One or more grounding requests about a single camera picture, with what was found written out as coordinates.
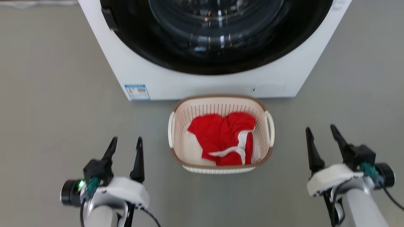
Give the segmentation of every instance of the washing machine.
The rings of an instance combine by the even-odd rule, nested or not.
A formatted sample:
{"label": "washing machine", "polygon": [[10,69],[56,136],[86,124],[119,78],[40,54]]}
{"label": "washing machine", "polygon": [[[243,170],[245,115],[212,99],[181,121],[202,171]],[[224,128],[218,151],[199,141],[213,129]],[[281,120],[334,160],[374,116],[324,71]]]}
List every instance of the washing machine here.
{"label": "washing machine", "polygon": [[130,101],[295,97],[351,0],[79,0]]}

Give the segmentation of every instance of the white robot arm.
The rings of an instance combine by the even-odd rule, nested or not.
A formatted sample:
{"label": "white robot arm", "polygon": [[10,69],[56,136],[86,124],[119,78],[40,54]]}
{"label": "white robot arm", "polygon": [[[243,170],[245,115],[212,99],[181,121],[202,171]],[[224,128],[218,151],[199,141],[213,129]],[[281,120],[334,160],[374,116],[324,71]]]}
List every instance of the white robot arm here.
{"label": "white robot arm", "polygon": [[84,180],[65,182],[61,191],[62,203],[80,207],[82,227],[131,227],[135,210],[146,212],[160,226],[147,210],[149,194],[143,185],[142,138],[139,137],[137,142],[136,160],[130,178],[114,177],[112,173],[112,155],[116,143],[117,138],[114,137],[104,157],[101,160],[93,159],[86,165],[83,169]]}
{"label": "white robot arm", "polygon": [[307,152],[311,178],[307,183],[310,196],[323,196],[333,227],[388,227],[379,208],[372,199],[371,191],[384,189],[395,183],[395,175],[385,163],[375,163],[376,154],[367,146],[349,145],[334,125],[331,125],[337,141],[342,164],[325,167],[314,145],[310,128],[306,129]]}

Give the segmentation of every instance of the washing machine door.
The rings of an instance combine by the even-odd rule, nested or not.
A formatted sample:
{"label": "washing machine door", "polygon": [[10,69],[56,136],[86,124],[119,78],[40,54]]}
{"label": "washing machine door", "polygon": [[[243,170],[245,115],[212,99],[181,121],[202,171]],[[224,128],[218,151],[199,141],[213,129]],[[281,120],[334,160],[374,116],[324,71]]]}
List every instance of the washing machine door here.
{"label": "washing machine door", "polygon": [[179,72],[223,75],[281,58],[308,39],[332,0],[101,0],[130,49]]}

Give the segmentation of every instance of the red garment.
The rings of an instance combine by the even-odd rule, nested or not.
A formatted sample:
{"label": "red garment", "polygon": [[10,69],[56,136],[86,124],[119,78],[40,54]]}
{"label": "red garment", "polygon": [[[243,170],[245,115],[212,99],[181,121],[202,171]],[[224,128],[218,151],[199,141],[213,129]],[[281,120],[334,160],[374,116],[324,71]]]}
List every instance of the red garment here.
{"label": "red garment", "polygon": [[[253,116],[234,112],[224,118],[218,114],[196,117],[192,120],[188,131],[195,134],[198,139],[203,149],[202,158],[215,161],[217,166],[226,166],[243,164],[240,151],[245,151],[245,164],[251,164],[254,143],[251,132],[254,127]],[[227,149],[231,151],[224,157],[209,154]]]}

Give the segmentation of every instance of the plastic basket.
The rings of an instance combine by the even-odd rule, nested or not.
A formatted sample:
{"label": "plastic basket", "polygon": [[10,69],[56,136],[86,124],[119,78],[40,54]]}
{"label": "plastic basket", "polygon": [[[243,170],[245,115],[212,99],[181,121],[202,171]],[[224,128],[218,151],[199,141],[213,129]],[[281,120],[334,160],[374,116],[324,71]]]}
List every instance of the plastic basket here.
{"label": "plastic basket", "polygon": [[[195,152],[186,142],[192,120],[205,114],[227,116],[232,112],[246,112],[256,119],[254,138],[255,162],[250,165],[215,166],[190,162],[190,152]],[[186,170],[204,174],[233,174],[248,172],[262,165],[271,156],[275,139],[274,120],[265,106],[255,98],[237,95],[209,95],[190,97],[174,108],[168,121],[168,143],[174,159]]]}

